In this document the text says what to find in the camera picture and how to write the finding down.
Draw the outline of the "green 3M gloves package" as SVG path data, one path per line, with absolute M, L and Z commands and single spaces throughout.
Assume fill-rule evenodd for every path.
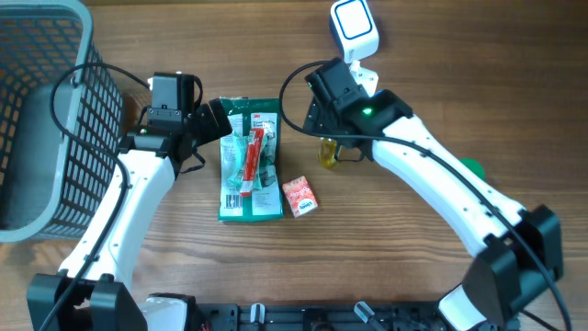
M 221 222 L 256 223 L 280 219 L 284 216 L 279 180 L 277 151 L 280 132 L 278 100 L 275 98 L 223 97 L 222 105 L 232 125 L 232 133 L 220 139 L 220 208 Z M 266 131 L 266 146 L 261 153 L 259 177 L 262 188 L 242 197 L 239 189 L 228 182 L 235 165 L 232 134 L 247 136 L 253 128 Z

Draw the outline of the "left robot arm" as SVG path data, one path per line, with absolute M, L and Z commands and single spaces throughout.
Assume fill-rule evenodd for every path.
M 120 140 L 106 195 L 73 252 L 55 275 L 38 274 L 27 301 L 36 330 L 202 330 L 207 319 L 194 297 L 130 295 L 137 257 L 163 197 L 200 145 L 232 128 L 220 101 L 202 100 L 192 74 L 156 74 L 146 125 Z

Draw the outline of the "mint green sachet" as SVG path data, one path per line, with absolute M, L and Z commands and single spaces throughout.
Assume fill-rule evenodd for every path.
M 232 134 L 232 142 L 233 142 L 233 146 L 235 147 L 235 165 L 232 170 L 232 174 L 228 178 L 228 182 L 235 189 L 239 189 L 239 190 L 240 190 L 242 182 L 243 182 L 243 171 L 244 171 L 246 150 L 247 150 L 247 144 L 248 144 L 248 135 L 242 136 L 242 135 L 238 134 L 237 132 L 234 132 Z M 265 148 L 265 146 L 266 146 L 266 134 L 265 134 L 265 137 L 263 140 L 263 149 Z M 261 155 L 259 158 L 258 168 L 255 173 L 254 189 L 253 190 L 260 190 L 262 188 L 261 179 L 259 177 L 260 159 L 261 159 Z

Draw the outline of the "red tissue pack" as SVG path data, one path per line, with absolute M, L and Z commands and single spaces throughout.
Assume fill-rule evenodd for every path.
M 282 185 L 282 190 L 295 218 L 318 208 L 318 201 L 316 200 L 305 176 L 284 183 Z

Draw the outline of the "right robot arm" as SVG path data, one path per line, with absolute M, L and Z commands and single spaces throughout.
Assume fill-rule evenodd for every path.
M 532 211 L 476 176 L 388 89 L 369 95 L 339 58 L 314 63 L 303 130 L 357 148 L 416 191 L 458 235 L 473 261 L 439 302 L 450 326 L 506 325 L 544 291 L 562 298 L 560 220 L 547 206 Z

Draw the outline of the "red snack stick wrapper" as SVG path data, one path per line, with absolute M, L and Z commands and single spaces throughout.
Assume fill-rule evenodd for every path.
M 254 189 L 254 178 L 258 168 L 260 154 L 263 150 L 264 137 L 265 130 L 263 128 L 253 128 L 248 135 L 243 182 L 240 188 L 242 197 L 250 196 Z

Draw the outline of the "green lid white jar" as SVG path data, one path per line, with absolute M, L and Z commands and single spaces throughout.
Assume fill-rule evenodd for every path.
M 478 178 L 480 178 L 481 180 L 485 180 L 486 179 L 486 172 L 483 168 L 483 166 L 476 161 L 475 159 L 472 158 L 461 158 L 460 162 L 467 168 L 469 169 L 472 173 L 474 173 Z

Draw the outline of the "yellow Vim dish soap bottle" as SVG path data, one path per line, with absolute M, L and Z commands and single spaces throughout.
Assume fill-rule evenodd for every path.
M 321 138 L 318 161 L 324 168 L 331 169 L 337 164 L 336 153 L 337 142 L 332 139 Z

